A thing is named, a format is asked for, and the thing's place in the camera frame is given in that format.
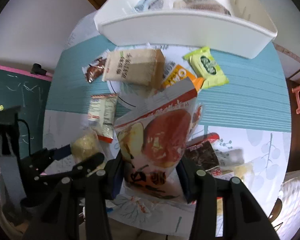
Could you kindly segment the clear bag yellow crackers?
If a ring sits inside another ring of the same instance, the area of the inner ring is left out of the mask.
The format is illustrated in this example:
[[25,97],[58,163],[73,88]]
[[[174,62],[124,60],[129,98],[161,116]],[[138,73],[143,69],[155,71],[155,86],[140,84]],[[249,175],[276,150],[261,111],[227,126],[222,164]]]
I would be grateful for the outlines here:
[[80,136],[70,143],[71,154],[75,163],[80,163],[97,153],[104,153],[96,132],[85,129]]

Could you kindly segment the dark dried fruit packet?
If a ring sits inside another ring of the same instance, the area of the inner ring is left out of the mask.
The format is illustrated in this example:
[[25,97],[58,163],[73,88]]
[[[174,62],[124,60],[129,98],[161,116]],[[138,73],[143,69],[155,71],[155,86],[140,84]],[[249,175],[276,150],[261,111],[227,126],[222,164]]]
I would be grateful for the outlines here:
[[201,135],[187,142],[185,157],[192,160],[205,171],[219,168],[219,160],[212,148],[212,144],[219,140],[217,133]]

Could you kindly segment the red apple chips bag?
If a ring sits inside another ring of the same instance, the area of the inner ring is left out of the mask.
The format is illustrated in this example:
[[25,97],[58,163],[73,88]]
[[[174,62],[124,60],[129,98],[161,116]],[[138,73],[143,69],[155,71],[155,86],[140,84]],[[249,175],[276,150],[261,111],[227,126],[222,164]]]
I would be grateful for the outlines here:
[[185,78],[115,120],[127,187],[164,200],[182,197],[171,174],[200,121],[197,95],[192,81]]

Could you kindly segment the red white striped packet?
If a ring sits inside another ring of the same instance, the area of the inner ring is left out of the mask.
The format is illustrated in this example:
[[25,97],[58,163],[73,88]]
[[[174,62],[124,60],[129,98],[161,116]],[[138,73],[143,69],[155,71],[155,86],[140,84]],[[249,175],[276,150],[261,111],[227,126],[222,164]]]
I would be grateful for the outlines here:
[[88,124],[101,141],[112,143],[114,137],[116,94],[91,95],[88,109]]

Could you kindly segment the clear bag yellow puffs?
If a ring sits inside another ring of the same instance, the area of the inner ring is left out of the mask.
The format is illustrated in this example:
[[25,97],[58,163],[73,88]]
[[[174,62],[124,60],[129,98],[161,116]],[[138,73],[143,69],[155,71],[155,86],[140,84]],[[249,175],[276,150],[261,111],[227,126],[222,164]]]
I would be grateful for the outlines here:
[[233,170],[234,175],[240,178],[243,183],[250,184],[253,182],[254,172],[251,163],[232,166],[231,169]]

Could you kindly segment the small brown chocolate packet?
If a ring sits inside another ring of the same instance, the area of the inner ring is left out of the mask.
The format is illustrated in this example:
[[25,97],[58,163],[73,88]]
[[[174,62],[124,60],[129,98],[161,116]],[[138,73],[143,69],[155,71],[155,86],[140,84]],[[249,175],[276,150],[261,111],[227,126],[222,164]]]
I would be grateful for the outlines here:
[[99,76],[103,75],[109,50],[104,51],[87,66],[82,67],[85,80],[88,83],[94,82]]

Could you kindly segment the orange oat snack packet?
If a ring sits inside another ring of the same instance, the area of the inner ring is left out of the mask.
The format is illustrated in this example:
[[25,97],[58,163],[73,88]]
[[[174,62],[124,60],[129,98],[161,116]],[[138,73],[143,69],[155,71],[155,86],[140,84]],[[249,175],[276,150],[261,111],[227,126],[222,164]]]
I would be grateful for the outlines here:
[[161,88],[165,89],[167,87],[170,87],[187,77],[192,81],[197,92],[199,92],[205,81],[204,78],[196,77],[194,74],[192,74],[190,71],[188,71],[186,68],[182,67],[179,64],[172,67],[172,70],[170,70],[168,74],[164,77],[163,82],[161,84]]

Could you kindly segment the beige kraft snack packet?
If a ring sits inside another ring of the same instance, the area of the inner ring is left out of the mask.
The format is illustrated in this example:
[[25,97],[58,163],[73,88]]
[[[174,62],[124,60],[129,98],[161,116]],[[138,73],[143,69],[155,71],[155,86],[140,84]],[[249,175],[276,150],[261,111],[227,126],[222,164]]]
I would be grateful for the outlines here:
[[159,89],[165,57],[160,49],[114,50],[108,53],[103,81],[120,81]]

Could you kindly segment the lime green snack packet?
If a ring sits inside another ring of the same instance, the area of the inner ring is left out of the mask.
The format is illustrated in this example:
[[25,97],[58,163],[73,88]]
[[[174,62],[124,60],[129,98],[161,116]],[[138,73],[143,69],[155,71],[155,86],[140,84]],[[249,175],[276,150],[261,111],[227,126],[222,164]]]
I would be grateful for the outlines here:
[[189,62],[198,77],[203,78],[201,89],[229,83],[229,79],[213,58],[208,46],[187,53],[183,56],[183,59]]

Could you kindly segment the blue snack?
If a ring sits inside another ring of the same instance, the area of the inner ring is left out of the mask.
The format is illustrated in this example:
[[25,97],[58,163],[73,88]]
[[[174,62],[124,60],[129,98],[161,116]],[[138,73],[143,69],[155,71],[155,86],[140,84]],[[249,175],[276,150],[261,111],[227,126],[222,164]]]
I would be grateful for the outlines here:
[[144,12],[147,11],[149,7],[149,2],[146,0],[141,0],[137,3],[137,5],[134,7],[136,12]]

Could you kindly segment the clear bag nut bars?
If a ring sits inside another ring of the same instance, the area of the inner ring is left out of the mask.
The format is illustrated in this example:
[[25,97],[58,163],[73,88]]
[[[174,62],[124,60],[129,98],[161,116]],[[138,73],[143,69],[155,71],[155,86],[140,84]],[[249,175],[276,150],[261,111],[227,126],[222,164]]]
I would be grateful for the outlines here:
[[216,0],[176,0],[172,8],[211,11],[231,16],[230,11]]

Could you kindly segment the white plastic storage bin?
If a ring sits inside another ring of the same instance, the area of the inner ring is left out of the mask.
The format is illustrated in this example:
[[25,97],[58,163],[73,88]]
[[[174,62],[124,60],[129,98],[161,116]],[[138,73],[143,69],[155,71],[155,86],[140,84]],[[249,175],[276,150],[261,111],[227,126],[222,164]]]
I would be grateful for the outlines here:
[[247,59],[277,37],[277,27],[259,0],[216,0],[231,16],[173,8],[136,12],[138,1],[107,0],[94,17],[98,32],[117,46],[208,46]]

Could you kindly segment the green chalkboard pink frame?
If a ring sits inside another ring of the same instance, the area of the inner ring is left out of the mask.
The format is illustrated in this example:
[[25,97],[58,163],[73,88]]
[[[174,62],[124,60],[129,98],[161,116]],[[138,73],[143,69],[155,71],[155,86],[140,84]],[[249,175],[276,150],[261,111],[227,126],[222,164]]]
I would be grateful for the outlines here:
[[19,124],[19,152],[25,158],[43,148],[43,124],[52,76],[0,66],[0,112],[12,109]]

